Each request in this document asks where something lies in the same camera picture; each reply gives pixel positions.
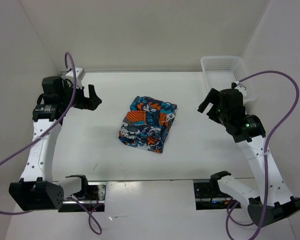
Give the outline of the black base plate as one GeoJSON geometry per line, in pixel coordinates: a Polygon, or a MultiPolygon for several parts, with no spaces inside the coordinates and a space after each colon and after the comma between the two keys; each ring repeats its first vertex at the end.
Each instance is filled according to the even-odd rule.
{"type": "Polygon", "coordinates": [[[208,179],[194,180],[193,189],[197,211],[226,209],[233,201],[232,196],[213,190],[208,179]]]}
{"type": "MultiPolygon", "coordinates": [[[[89,212],[104,212],[106,200],[106,182],[89,181],[86,192],[73,193],[70,198],[79,201],[89,212]]],[[[75,201],[66,199],[63,201],[59,213],[79,213],[85,210],[75,201]]]]}

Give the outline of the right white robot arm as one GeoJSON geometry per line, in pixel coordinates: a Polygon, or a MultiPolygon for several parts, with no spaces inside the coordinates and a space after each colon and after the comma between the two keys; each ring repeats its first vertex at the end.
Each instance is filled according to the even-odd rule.
{"type": "Polygon", "coordinates": [[[211,175],[209,191],[215,197],[227,194],[245,207],[253,224],[263,227],[288,218],[300,211],[300,197],[287,187],[266,146],[266,131],[256,115],[246,113],[243,94],[238,89],[218,91],[212,88],[198,112],[207,106],[210,120],[225,127],[234,142],[243,151],[257,183],[254,190],[235,179],[228,171],[211,175]]]}

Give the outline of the colourful patterned shorts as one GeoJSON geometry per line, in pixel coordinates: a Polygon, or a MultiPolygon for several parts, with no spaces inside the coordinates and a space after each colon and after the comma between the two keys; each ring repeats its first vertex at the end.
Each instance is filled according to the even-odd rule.
{"type": "Polygon", "coordinates": [[[126,146],[161,154],[178,106],[149,96],[137,96],[118,132],[126,146]]]}

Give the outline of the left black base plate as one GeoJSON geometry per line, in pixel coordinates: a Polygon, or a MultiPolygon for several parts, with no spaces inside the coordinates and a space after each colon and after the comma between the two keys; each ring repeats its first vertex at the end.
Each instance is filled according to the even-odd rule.
{"type": "MultiPolygon", "coordinates": [[[[106,200],[106,182],[89,181],[86,192],[73,193],[70,198],[79,201],[89,212],[104,212],[106,200]]],[[[79,213],[85,210],[75,201],[66,199],[63,201],[59,213],[79,213]]]]}

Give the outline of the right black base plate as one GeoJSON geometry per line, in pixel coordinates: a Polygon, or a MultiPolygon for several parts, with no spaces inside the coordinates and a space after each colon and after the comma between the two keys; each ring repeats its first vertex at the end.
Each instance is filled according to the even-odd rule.
{"type": "Polygon", "coordinates": [[[197,211],[226,209],[233,201],[232,196],[213,190],[208,179],[194,180],[193,189],[197,211]]]}

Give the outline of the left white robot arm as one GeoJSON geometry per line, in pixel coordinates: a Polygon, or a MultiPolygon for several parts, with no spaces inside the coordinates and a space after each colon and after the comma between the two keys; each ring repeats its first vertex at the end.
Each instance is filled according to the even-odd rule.
{"type": "Polygon", "coordinates": [[[18,180],[9,185],[9,194],[25,212],[58,210],[65,200],[75,196],[84,200],[90,195],[88,179],[83,174],[68,175],[53,181],[55,147],[67,107],[94,111],[102,100],[95,87],[88,85],[89,96],[69,79],[50,76],[42,80],[42,94],[32,111],[33,141],[26,166],[18,180]]]}

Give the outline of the white plastic basket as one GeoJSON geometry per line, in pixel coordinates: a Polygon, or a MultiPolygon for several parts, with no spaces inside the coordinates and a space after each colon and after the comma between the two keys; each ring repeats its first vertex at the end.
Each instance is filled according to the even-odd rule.
{"type": "Polygon", "coordinates": [[[249,75],[243,59],[238,56],[204,56],[200,63],[208,89],[228,89],[249,75]]]}

